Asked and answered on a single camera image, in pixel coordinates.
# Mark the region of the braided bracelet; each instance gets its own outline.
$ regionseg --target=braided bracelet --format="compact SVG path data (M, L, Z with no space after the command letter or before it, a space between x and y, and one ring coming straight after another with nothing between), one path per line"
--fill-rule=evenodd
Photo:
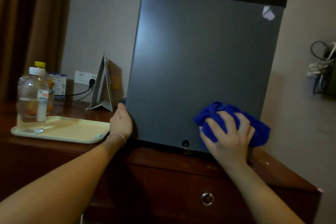
M121 136L121 137L122 137L122 139L124 140L124 145L123 145L123 147L124 147L125 144L126 144L125 136L124 136L123 134L121 134L121 133L112 133L112 134L109 134L109 136L107 137L107 139L109 139L110 136L113 136L113 135L118 135L118 136Z

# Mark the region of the gray wall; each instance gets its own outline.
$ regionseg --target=gray wall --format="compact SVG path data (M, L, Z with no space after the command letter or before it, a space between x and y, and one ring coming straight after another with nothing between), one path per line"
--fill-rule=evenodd
M105 52L126 96L139 2L71 0L61 72L72 79L75 70L95 73ZM336 101L313 96L305 75L316 62L310 44L336 40L335 11L335 0L288 0L262 114L272 127L264 149L325 191L316 223L336 218Z

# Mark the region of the curtain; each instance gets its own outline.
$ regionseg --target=curtain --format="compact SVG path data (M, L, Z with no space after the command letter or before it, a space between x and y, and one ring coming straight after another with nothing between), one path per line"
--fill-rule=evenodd
M16 99L34 61L59 72L70 0L0 0L0 100Z

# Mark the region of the blue cloth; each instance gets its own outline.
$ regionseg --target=blue cloth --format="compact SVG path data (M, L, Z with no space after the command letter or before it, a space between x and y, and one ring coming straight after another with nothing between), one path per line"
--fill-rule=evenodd
M217 142L218 140L212 133L212 130L209 127L208 123L205 121L205 119L212 118L223 129L223 131L227 133L225 122L222 117L217 114L218 111L226 111L229 115L231 115L236 123L237 129L239 129L240 121L235 115L235 112L245 115L245 117L250 121L251 126L255 128L254 136L250 141L251 147L262 146L267 142L271 132L271 128L269 126L257 120L253 116L247 114L246 112L242 112L239 108L233 105L224 105L222 102L214 102L213 104L204 108L201 113L194 118L194 122L197 124L197 126L203 127L202 132L213 142Z

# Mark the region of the yellow bottle cap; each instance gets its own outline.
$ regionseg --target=yellow bottle cap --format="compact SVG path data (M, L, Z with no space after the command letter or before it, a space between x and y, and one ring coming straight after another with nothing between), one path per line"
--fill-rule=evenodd
M44 62L39 62L39 61L35 61L35 64L34 64L36 67L42 67L42 68L45 68L45 63Z

